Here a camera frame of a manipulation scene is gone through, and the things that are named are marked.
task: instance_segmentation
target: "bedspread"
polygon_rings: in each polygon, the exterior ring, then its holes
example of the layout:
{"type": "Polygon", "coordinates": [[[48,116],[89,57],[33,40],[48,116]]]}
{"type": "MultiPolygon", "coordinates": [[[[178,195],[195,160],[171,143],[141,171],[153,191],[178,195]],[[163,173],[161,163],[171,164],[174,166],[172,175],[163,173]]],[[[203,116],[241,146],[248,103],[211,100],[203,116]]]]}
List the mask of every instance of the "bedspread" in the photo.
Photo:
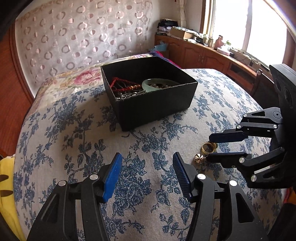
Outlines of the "bedspread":
{"type": "MultiPolygon", "coordinates": [[[[26,237],[60,180],[82,181],[109,164],[116,152],[123,156],[121,175],[112,198],[102,205],[111,240],[186,239],[194,204],[183,197],[176,179],[172,166],[176,151],[213,180],[236,180],[266,231],[270,230],[282,206],[284,190],[250,189],[237,169],[208,162],[198,165],[193,160],[211,133],[234,128],[244,113],[261,108],[216,70],[184,71],[199,82],[191,106],[129,132],[121,131],[101,78],[94,86],[80,85],[77,92],[71,89],[63,92],[63,97],[58,94],[47,104],[41,100],[23,124],[15,157],[14,195],[26,237]]],[[[245,151],[258,156],[268,152],[269,141],[249,137],[242,142],[221,143],[218,152],[245,151]]],[[[79,240],[84,240],[81,218],[77,222],[79,240]]],[[[216,206],[213,237],[218,223],[216,206]]]]}

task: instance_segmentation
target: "yellow cloth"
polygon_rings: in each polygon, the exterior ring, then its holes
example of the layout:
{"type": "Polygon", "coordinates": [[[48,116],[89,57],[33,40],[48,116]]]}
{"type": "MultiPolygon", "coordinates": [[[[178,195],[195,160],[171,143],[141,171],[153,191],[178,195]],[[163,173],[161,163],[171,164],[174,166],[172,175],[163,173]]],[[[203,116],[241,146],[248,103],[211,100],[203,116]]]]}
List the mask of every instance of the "yellow cloth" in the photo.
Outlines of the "yellow cloth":
{"type": "MultiPolygon", "coordinates": [[[[8,176],[8,179],[0,181],[0,190],[13,191],[14,162],[14,157],[6,157],[0,161],[0,175],[8,176]]],[[[17,216],[15,198],[13,194],[9,196],[1,196],[0,194],[0,213],[15,236],[17,236],[19,240],[25,241],[26,239],[20,227],[20,222],[17,216]]]]}

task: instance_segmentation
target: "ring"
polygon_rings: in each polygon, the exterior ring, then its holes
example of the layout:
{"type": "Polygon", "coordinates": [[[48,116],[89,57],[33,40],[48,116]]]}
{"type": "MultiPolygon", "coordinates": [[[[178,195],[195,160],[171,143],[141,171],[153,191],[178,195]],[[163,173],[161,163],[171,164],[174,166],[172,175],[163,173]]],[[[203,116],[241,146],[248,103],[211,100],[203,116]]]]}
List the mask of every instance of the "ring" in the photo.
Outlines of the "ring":
{"type": "Polygon", "coordinates": [[[217,147],[218,147],[217,143],[214,143],[214,142],[206,142],[206,143],[204,143],[202,145],[200,151],[201,151],[202,155],[205,155],[206,156],[206,155],[208,155],[210,153],[215,152],[216,149],[217,149],[217,147]]]}

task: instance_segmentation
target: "black box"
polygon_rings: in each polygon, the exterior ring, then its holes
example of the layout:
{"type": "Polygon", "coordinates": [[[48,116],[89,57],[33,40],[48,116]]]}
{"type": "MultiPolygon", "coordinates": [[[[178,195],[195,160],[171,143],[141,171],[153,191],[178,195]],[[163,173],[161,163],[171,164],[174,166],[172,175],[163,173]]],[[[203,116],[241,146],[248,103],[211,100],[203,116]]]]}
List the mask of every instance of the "black box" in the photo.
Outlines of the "black box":
{"type": "Polygon", "coordinates": [[[122,131],[132,130],[189,108],[198,84],[183,70],[159,57],[105,64],[101,70],[107,95],[122,131]],[[161,78],[173,80],[180,85],[117,100],[110,88],[114,77],[139,84],[146,79],[161,78]]]}

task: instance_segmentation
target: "wooden chair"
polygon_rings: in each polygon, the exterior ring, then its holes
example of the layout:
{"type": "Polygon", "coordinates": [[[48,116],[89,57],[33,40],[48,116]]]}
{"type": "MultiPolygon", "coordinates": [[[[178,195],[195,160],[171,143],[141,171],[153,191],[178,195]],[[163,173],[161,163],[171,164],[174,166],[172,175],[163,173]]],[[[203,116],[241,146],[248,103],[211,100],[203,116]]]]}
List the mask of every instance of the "wooden chair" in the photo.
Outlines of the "wooden chair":
{"type": "Polygon", "coordinates": [[[263,74],[261,69],[257,71],[250,95],[263,109],[279,107],[279,96],[274,89],[274,82],[263,74]]]}

